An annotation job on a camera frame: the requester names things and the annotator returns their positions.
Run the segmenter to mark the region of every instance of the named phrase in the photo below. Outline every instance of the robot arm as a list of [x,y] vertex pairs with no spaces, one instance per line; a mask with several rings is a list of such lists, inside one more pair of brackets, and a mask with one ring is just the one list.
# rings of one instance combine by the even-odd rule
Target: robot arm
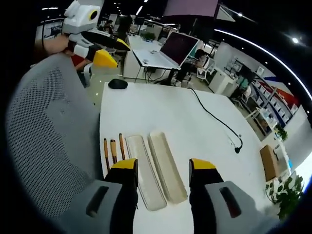
[[75,0],[65,12],[62,32],[69,34],[69,48],[97,66],[117,67],[117,62],[103,49],[106,47],[130,51],[129,46],[106,32],[97,29],[100,7],[80,5]]

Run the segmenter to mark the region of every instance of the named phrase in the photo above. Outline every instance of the computer mouse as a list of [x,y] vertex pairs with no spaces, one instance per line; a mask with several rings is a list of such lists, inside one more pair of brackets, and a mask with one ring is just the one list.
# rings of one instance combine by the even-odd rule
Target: computer mouse
[[121,79],[112,79],[108,83],[108,87],[111,89],[125,89],[128,86],[128,82],[121,80]]

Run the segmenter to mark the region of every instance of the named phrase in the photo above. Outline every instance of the floor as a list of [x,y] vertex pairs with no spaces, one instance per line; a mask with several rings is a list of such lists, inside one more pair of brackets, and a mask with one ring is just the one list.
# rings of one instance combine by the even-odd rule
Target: floor
[[[96,107],[101,107],[101,100],[103,95],[103,88],[104,83],[109,82],[114,78],[118,79],[124,79],[127,82],[134,82],[135,79],[130,78],[124,78],[122,76],[122,69],[120,67],[116,69],[109,69],[109,68],[94,68],[92,69],[92,78],[90,81],[90,86],[86,88],[87,94],[90,97],[91,101],[95,104]],[[142,79],[137,79],[136,83],[145,83]],[[195,90],[201,90],[206,92],[212,92],[207,82],[201,81],[195,76],[192,77],[189,86],[192,87]],[[236,108],[242,113],[244,117],[246,117],[249,113],[238,106]],[[256,123],[248,119],[247,120],[249,124],[251,125],[252,129],[255,131],[256,135],[259,137],[260,141],[262,141],[265,137],[263,136],[262,132],[260,131],[259,127],[256,125]]]

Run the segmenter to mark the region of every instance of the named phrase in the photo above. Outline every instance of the mesh chair back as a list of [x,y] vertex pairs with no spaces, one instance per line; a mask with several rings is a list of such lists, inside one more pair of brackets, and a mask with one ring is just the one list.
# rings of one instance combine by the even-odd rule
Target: mesh chair back
[[50,220],[102,178],[99,111],[66,55],[50,56],[24,75],[5,124],[9,155],[23,188]]

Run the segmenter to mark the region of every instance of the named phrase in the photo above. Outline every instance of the person's hand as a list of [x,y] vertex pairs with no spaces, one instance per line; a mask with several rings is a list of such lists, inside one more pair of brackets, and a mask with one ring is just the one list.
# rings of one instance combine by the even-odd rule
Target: person's hand
[[68,46],[69,39],[65,35],[57,36],[54,39],[44,40],[44,48],[49,55],[64,51]]

